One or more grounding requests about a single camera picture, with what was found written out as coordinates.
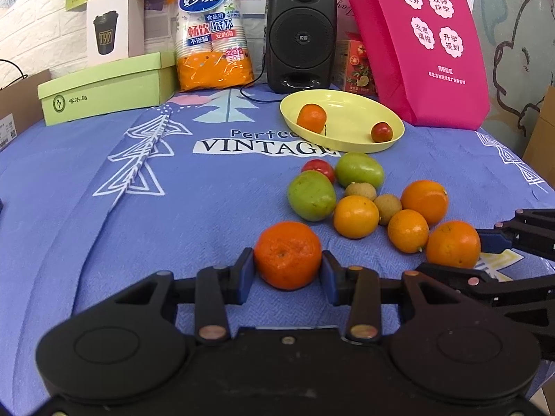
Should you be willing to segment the green plum fruit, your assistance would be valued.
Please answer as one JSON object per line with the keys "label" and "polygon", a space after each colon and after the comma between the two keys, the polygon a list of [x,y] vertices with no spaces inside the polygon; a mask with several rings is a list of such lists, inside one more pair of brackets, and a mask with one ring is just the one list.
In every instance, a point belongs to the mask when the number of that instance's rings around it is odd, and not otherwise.
{"label": "green plum fruit", "polygon": [[358,152],[343,154],[335,167],[338,183],[346,188],[352,183],[369,183],[380,189],[385,181],[385,171],[374,158]]}
{"label": "green plum fruit", "polygon": [[292,210],[309,222],[325,220],[337,204],[332,183],[325,175],[314,170],[300,173],[290,183],[287,199]]}

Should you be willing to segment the small red apple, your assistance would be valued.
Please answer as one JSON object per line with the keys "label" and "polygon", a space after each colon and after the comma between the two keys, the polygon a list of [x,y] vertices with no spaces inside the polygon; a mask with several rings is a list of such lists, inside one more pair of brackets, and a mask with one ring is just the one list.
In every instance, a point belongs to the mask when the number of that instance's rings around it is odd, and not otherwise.
{"label": "small red apple", "polygon": [[374,143],[386,143],[393,138],[393,129],[386,122],[379,122],[370,131],[370,137]]}

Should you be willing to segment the orange paper cup package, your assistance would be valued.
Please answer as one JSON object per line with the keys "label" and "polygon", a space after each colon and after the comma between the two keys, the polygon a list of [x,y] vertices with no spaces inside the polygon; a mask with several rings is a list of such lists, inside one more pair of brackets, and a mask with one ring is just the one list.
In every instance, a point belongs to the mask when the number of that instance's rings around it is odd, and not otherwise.
{"label": "orange paper cup package", "polygon": [[254,80],[241,0],[166,0],[176,9],[174,41],[182,91],[223,89]]}

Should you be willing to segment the large wrinkled orange tangerine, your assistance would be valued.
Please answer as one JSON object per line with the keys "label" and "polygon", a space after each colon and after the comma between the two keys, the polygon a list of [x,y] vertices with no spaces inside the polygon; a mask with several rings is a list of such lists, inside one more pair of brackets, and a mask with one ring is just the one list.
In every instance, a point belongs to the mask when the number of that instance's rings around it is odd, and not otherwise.
{"label": "large wrinkled orange tangerine", "polygon": [[293,291],[309,285],[317,276],[322,247],[311,228],[299,222],[272,225],[259,236],[254,262],[259,275],[270,286]]}

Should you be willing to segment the yellow orange citrus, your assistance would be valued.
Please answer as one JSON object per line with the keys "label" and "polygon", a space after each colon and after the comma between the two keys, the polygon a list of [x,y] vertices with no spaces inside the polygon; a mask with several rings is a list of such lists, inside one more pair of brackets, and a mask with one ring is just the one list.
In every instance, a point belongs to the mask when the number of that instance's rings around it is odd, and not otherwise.
{"label": "yellow orange citrus", "polygon": [[369,198],[345,196],[336,205],[333,214],[335,230],[351,240],[359,240],[374,232],[379,224],[379,211]]}

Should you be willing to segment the black speaker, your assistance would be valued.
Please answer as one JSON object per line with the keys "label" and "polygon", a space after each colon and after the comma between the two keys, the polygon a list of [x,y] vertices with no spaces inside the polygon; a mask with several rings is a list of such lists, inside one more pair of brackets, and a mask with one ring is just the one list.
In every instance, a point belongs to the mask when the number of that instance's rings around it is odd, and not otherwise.
{"label": "black speaker", "polygon": [[268,86],[279,94],[328,88],[337,25],[337,0],[268,0]]}

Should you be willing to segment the small orange kumquat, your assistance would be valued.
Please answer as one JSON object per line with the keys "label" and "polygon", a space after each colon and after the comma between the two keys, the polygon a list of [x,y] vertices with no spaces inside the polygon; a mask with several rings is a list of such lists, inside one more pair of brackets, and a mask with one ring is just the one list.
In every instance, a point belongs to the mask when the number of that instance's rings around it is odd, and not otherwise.
{"label": "small orange kumquat", "polygon": [[429,226],[419,212],[403,209],[388,222],[387,236],[400,252],[418,253],[428,241]]}

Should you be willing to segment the brown cardboard box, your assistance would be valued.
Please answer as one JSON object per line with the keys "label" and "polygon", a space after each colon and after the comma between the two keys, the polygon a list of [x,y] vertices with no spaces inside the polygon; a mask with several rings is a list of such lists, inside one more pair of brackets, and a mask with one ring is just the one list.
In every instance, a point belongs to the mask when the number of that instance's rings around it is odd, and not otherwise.
{"label": "brown cardboard box", "polygon": [[25,130],[43,118],[37,96],[39,85],[50,81],[50,70],[30,75],[1,91],[0,149],[5,149]]}

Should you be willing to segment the brown longan fruit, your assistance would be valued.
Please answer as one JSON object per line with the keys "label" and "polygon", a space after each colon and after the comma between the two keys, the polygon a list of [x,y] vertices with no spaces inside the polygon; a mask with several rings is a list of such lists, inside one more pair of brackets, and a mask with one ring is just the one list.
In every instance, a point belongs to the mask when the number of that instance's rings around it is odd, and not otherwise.
{"label": "brown longan fruit", "polygon": [[373,185],[367,182],[352,182],[344,191],[345,196],[362,196],[370,201],[374,201],[377,191]]}
{"label": "brown longan fruit", "polygon": [[379,224],[387,226],[390,219],[403,209],[401,200],[393,194],[386,193],[376,196],[374,199],[379,213]]}

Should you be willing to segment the red cherry tomato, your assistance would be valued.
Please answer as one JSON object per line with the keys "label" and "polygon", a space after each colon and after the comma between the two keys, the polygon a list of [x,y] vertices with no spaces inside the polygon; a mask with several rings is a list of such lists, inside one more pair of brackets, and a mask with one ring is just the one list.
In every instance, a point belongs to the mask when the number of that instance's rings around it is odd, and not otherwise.
{"label": "red cherry tomato", "polygon": [[334,167],[324,160],[320,160],[320,159],[310,160],[303,165],[301,171],[319,172],[324,176],[326,176],[332,184],[335,183],[336,176],[335,176]]}

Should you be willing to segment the light green flat box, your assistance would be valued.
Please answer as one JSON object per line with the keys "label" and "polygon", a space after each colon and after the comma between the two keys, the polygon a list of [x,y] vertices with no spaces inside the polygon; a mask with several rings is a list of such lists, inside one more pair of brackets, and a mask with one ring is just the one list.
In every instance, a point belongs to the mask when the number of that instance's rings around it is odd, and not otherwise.
{"label": "light green flat box", "polygon": [[45,124],[157,106],[178,90],[175,54],[143,54],[78,70],[37,87]]}

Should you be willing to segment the cardboard box at right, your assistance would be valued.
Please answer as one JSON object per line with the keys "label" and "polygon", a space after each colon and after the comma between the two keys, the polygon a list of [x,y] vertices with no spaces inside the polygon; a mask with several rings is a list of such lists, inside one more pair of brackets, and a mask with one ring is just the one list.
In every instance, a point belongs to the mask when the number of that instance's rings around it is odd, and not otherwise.
{"label": "cardboard box at right", "polygon": [[547,89],[523,160],[551,186],[555,180],[555,89]]}

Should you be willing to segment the red fruit printed box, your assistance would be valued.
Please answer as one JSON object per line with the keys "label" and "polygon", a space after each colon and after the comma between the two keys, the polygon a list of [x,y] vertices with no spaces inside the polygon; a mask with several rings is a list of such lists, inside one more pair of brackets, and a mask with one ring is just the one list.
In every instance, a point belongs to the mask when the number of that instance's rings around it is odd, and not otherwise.
{"label": "red fruit printed box", "polygon": [[378,97],[366,48],[356,38],[338,41],[335,50],[332,84],[361,96]]}

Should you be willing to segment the round orange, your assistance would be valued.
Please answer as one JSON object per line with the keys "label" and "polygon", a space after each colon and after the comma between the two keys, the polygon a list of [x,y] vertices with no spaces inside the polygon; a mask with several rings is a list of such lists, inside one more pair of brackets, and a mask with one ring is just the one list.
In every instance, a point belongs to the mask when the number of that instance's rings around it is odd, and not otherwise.
{"label": "round orange", "polygon": [[446,189],[432,180],[410,183],[401,196],[404,209],[412,209],[423,215],[429,226],[439,224],[447,214],[449,196]]}

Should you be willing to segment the yellow plastic plate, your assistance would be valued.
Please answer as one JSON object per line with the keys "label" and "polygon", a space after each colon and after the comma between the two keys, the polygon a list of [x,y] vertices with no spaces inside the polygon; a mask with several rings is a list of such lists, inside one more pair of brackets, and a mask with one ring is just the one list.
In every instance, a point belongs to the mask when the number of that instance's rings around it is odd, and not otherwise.
{"label": "yellow plastic plate", "polygon": [[[325,128],[320,133],[296,123],[302,107],[309,103],[317,104],[326,113]],[[279,110],[295,134],[312,144],[341,152],[380,152],[392,147],[405,131],[403,120],[386,106],[340,90],[312,89],[292,93],[280,102]],[[380,122],[390,126],[392,139],[375,143],[370,132]]]}

